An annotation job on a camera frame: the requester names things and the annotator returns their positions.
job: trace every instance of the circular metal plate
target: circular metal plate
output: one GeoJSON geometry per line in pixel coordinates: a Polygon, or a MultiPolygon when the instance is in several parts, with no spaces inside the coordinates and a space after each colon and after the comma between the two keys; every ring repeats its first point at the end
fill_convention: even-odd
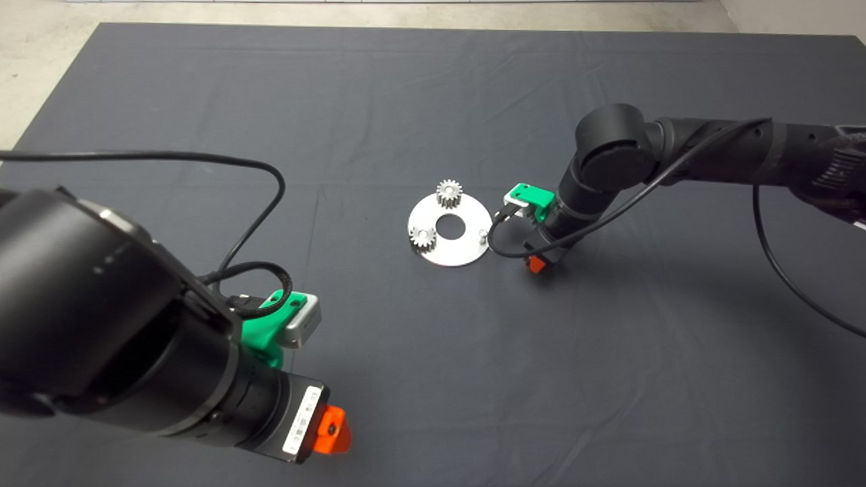
{"type": "Polygon", "coordinates": [[[466,231],[457,239],[436,236],[436,246],[433,250],[424,252],[422,257],[446,267],[466,265],[483,256],[487,251],[487,232],[493,221],[487,208],[477,199],[463,194],[460,204],[454,208],[442,208],[436,201],[436,194],[431,194],[415,205],[409,215],[407,231],[412,227],[436,228],[436,222],[445,215],[454,215],[466,225],[466,231]]]}

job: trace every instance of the barcode label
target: barcode label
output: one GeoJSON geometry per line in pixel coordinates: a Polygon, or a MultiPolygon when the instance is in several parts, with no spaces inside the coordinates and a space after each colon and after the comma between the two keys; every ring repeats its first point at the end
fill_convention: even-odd
{"type": "Polygon", "coordinates": [[[304,392],[301,406],[298,407],[298,413],[294,415],[292,427],[288,430],[286,443],[282,444],[282,450],[289,455],[297,455],[298,450],[301,449],[301,442],[304,441],[304,435],[307,434],[310,419],[313,418],[313,412],[316,410],[316,405],[319,404],[319,396],[321,395],[321,388],[316,386],[308,386],[307,391],[304,392]]]}

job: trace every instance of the spur gear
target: spur gear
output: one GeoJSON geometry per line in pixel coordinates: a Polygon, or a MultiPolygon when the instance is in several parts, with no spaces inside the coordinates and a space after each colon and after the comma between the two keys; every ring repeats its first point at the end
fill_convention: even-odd
{"type": "Polygon", "coordinates": [[[453,179],[445,179],[436,187],[436,201],[443,208],[454,208],[460,204],[463,186],[453,179]]]}
{"type": "Polygon", "coordinates": [[[436,247],[436,229],[412,227],[409,232],[409,242],[415,252],[428,252],[436,247]]]}

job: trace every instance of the table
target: table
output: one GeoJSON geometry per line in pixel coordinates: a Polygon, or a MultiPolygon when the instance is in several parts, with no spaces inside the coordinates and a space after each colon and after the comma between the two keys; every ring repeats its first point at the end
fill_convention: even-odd
{"type": "MultiPolygon", "coordinates": [[[[866,343],[764,261],[749,189],[683,183],[586,238],[551,276],[410,251],[446,178],[489,210],[555,187],[594,107],[648,118],[866,124],[854,37],[104,24],[18,148],[171,149],[278,165],[286,199],[243,259],[320,296],[294,371],[350,415],[352,452],[297,467],[71,417],[0,419],[4,484],[866,483],[866,343]]],[[[274,190],[199,164],[4,164],[138,220],[198,273],[274,190]]],[[[766,191],[779,260],[863,322],[864,234],[766,191]]],[[[503,231],[518,245],[519,224],[503,231]]],[[[227,283],[266,293],[262,276],[227,283]]]]}

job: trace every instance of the gray tablecloth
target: gray tablecloth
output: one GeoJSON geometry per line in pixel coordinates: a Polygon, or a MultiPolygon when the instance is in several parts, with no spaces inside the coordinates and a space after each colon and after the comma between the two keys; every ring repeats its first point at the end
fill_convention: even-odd
{"type": "MultiPolygon", "coordinates": [[[[298,467],[2,418],[0,484],[866,484],[866,342],[775,277],[747,188],[663,188],[545,277],[492,254],[440,268],[405,235],[440,179],[491,211],[518,181],[555,187],[575,124],[605,103],[864,124],[865,82],[853,37],[102,25],[19,148],[278,165],[287,197],[240,258],[320,296],[294,370],[332,387],[354,446],[298,467]]],[[[146,162],[7,163],[0,180],[116,207],[196,272],[274,190],[254,171],[146,162]]],[[[766,219],[803,287],[866,325],[866,235],[784,190],[766,219]]]]}

